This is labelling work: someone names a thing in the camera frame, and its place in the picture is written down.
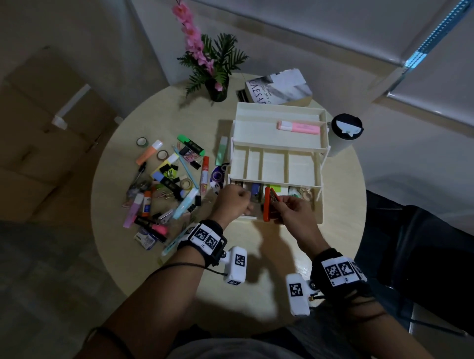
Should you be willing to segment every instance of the red glue pen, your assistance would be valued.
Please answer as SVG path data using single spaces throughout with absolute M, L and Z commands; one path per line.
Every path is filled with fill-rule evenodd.
M 204 156 L 202 159 L 202 172 L 201 172 L 201 182 L 199 184 L 199 190 L 201 196 L 204 196 L 207 191 L 207 182 L 209 176 L 209 156 Z

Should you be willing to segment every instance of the potted plant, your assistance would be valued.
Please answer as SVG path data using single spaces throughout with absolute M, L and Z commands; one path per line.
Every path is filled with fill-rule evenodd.
M 234 35 L 222 33 L 213 43 L 209 36 L 201 34 L 193 23 L 189 7 L 180 0 L 177 2 L 178 5 L 173 7 L 173 14 L 182 24 L 182 31 L 186 35 L 186 53 L 178 57 L 178 60 L 181 65 L 192 69 L 186 96 L 199 90 L 204 84 L 211 100 L 224 101 L 229 75 L 233 70 L 240 70 L 238 65 L 248 59 L 248 56 L 236 49 L 237 39 Z

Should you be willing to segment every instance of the hand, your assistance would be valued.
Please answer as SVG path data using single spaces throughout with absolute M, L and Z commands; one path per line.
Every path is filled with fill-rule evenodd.
M 238 185 L 226 185 L 220 190 L 209 219 L 220 224 L 223 230 L 241 215 L 250 215 L 254 205 L 250 192 Z
M 281 202 L 273 202 L 273 207 L 280 212 L 283 224 L 311 261 L 321 252 L 331 248 L 319 231 L 308 201 L 292 196 L 280 196 L 280 200 Z

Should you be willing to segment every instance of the person's right hand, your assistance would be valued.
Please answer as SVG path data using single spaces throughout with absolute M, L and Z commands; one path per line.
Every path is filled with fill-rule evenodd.
M 292 196 L 280 196 L 281 202 L 273 202 L 280 212 L 283 224 L 295 237 L 298 247 L 311 261 L 322 251 L 331 248 L 324 240 L 308 201 Z

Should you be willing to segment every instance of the black flower pot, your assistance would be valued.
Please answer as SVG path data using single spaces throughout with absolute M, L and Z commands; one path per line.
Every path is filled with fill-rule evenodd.
M 229 87 L 229 78 L 222 84 L 222 91 L 216 90 L 216 80 L 207 80 L 204 85 L 208 89 L 210 99 L 214 102 L 222 102 L 227 98 L 227 88 Z

